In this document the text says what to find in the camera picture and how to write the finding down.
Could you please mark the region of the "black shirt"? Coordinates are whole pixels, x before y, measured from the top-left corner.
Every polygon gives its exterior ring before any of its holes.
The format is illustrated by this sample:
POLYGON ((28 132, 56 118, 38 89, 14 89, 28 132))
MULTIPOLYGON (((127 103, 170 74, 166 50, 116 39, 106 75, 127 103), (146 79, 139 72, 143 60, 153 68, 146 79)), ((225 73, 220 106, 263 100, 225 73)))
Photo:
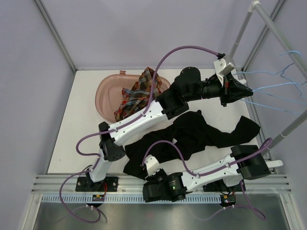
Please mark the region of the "black shirt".
POLYGON ((147 151, 159 163, 179 159, 179 152, 187 161, 192 154, 205 150, 207 146, 220 149, 245 144, 259 132, 260 126, 245 116, 240 118, 232 132, 227 133, 207 124, 200 110, 189 111, 177 117, 172 125, 152 131, 140 140, 126 145, 125 152, 129 161, 123 172, 145 179, 147 173, 141 164, 147 151))

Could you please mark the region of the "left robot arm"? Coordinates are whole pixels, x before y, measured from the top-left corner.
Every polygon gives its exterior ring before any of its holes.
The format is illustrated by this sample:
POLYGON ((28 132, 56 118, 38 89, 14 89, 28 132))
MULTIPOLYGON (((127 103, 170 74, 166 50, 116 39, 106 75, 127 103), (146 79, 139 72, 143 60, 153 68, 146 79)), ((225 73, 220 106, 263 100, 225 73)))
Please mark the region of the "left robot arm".
POLYGON ((197 68, 184 68, 170 87, 144 109, 112 125, 99 124, 101 156, 88 173, 86 185, 92 191, 100 190, 112 162, 125 155, 123 144, 137 133, 181 115, 189 109, 190 101, 219 98, 221 105, 227 106, 252 95, 252 89, 236 80, 230 72, 221 78, 213 74, 201 80, 197 68))

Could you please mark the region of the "light blue wire hanger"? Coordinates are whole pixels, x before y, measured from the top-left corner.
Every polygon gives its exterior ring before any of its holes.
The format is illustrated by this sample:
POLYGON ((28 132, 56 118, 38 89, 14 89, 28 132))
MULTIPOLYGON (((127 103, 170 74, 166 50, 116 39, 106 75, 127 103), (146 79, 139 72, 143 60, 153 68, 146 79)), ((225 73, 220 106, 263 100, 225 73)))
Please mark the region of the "light blue wire hanger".
POLYGON ((265 95, 277 98, 277 99, 281 99, 281 100, 285 100, 288 102, 292 102, 295 104, 302 104, 302 105, 306 105, 307 103, 304 103, 302 101, 298 101, 298 100, 292 100, 292 99, 287 99, 285 97, 281 97, 281 96, 276 96, 273 94, 269 94, 267 92, 264 92, 264 90, 267 89, 273 89, 273 88, 277 88, 277 87, 282 87, 282 86, 294 86, 295 90, 298 93, 299 98, 306 100, 307 96, 304 95, 304 91, 303 91, 303 87, 305 87, 307 85, 307 81, 304 82, 296 82, 293 79, 291 79, 290 77, 285 76, 286 71, 294 66, 294 62, 286 65, 285 67, 283 67, 280 71, 277 72, 269 72, 269 71, 238 71, 235 75, 252 75, 252 74, 256 74, 256 75, 268 75, 269 78, 274 78, 276 79, 280 79, 282 82, 281 83, 275 83, 275 84, 269 84, 269 85, 263 85, 263 86, 259 86, 253 89, 254 92, 260 92, 263 93, 265 95))

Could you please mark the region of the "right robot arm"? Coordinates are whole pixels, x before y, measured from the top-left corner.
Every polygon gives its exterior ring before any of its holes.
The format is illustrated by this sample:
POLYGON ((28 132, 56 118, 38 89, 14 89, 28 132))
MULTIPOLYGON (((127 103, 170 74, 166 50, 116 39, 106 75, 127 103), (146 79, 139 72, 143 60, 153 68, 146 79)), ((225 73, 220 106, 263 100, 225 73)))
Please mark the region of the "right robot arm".
POLYGON ((228 190, 243 179, 256 180, 271 174, 273 162, 264 160, 257 146, 239 145, 232 147, 231 151, 215 163, 172 174, 166 174, 156 157, 147 155, 142 163, 148 174, 148 181, 142 189, 144 201, 176 202, 214 182, 222 190, 228 190))

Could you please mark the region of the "red plaid shirt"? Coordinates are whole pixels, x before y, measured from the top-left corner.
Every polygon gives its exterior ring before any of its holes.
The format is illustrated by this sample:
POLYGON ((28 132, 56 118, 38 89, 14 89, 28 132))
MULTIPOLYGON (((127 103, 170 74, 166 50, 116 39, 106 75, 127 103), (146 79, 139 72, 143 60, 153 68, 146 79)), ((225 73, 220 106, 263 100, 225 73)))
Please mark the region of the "red plaid shirt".
POLYGON ((133 115, 148 105, 154 70, 147 67, 131 89, 122 88, 123 97, 119 108, 114 112, 117 122, 133 115))

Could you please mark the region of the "blue hanger holding black shirt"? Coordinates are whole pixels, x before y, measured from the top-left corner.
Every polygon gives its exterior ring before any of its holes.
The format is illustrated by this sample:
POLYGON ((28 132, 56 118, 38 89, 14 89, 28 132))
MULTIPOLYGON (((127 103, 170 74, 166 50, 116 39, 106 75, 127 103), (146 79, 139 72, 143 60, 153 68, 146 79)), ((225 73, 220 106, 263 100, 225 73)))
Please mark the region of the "blue hanger holding black shirt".
MULTIPOLYGON (((304 83, 287 82, 287 83, 281 83, 281 84, 259 87, 259 88, 254 89, 253 92, 269 96, 269 97, 274 98, 276 100, 280 100, 280 102, 268 100, 269 102, 271 102, 271 104, 273 104, 273 102, 277 102, 277 105, 281 105, 282 102, 283 103, 286 102, 286 105, 289 105, 290 103, 292 103, 292 104, 298 104, 298 105, 301 105, 301 106, 307 108, 307 103, 304 103, 302 101, 292 100, 292 99, 288 99, 288 98, 285 98, 285 97, 273 95, 271 93, 262 91, 262 90, 269 89, 269 88, 276 88, 276 87, 285 86, 285 85, 294 85, 295 88, 298 90, 298 92, 300 94, 302 94, 302 91, 300 90, 299 86, 303 86, 305 84, 306 84, 306 82, 304 82, 304 83)), ((263 104, 263 103, 257 103, 257 102, 254 102, 252 100, 247 100, 247 99, 240 99, 240 100, 244 101, 246 103, 249 103, 249 104, 253 104, 253 105, 256 105, 256 106, 261 106, 261 107, 264 107, 264 108, 269 108, 269 109, 273 109, 273 110, 277 110, 277 111, 281 111, 281 112, 287 112, 287 113, 296 114, 296 115, 302 114, 301 112, 297 112, 297 111, 293 111, 293 110, 289 110, 289 109, 285 109, 285 108, 277 108, 277 107, 269 106, 269 105, 266 105, 266 104, 263 104)))

